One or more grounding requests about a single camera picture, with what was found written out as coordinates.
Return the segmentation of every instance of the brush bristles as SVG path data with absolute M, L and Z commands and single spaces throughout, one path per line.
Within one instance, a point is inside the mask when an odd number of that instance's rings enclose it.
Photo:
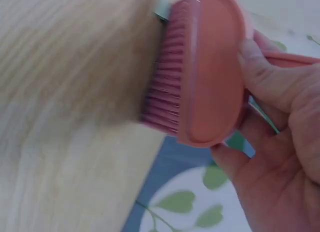
M 171 8 L 156 71 L 141 115 L 144 124 L 173 136 L 178 133 L 179 128 L 180 85 L 188 7 L 188 2 L 183 0 Z

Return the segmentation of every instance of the human hand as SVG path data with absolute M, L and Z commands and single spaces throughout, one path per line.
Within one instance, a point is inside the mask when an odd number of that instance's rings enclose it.
M 271 65 L 264 35 L 241 46 L 246 88 L 280 131 L 251 106 L 238 130 L 256 154 L 219 144 L 212 156 L 233 182 L 254 232 L 320 231 L 320 64 Z

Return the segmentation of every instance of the wooden surface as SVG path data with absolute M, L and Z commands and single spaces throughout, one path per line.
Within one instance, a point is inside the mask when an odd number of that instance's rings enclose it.
M 0 0 L 0 232 L 121 230 L 164 136 L 135 122 L 153 7 Z

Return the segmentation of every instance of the finger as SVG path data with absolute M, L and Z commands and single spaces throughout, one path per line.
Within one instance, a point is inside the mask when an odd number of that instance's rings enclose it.
M 244 118 L 238 130 L 254 149 L 257 149 L 262 141 L 276 134 L 260 112 L 251 105 L 245 109 Z
M 254 98 L 254 100 L 256 104 L 262 109 L 262 111 L 269 117 L 269 119 L 272 121 L 273 125 L 279 132 L 285 130 L 288 127 L 288 113 L 282 112 L 276 107 L 263 102 L 261 99 Z
M 274 42 L 272 42 L 267 36 L 259 32 L 258 30 L 254 31 L 253 40 L 261 50 L 281 52 L 281 49 L 279 49 L 279 47 Z
M 240 63 L 245 86 L 258 99 L 285 113 L 301 91 L 314 83 L 319 65 L 280 68 L 270 64 L 253 40 L 241 45 Z
M 254 31 L 253 39 L 261 50 L 281 52 L 281 49 L 275 45 L 275 43 L 273 43 L 267 36 L 258 30 Z M 263 112 L 269 117 L 278 131 L 282 131 L 288 126 L 289 115 L 287 113 L 282 112 L 274 106 L 263 102 L 261 99 L 254 98 L 254 100 L 263 110 Z
M 250 158 L 241 150 L 229 148 L 223 143 L 212 147 L 211 154 L 215 163 L 226 173 L 231 181 L 234 181 L 238 171 L 250 161 Z

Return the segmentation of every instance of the brush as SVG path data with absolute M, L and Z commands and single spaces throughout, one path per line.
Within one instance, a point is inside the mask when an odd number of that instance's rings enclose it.
M 248 102 L 239 45 L 254 29 L 235 0 L 180 0 L 172 5 L 141 121 L 205 148 L 228 138 Z M 319 59 L 263 51 L 273 65 L 298 67 Z

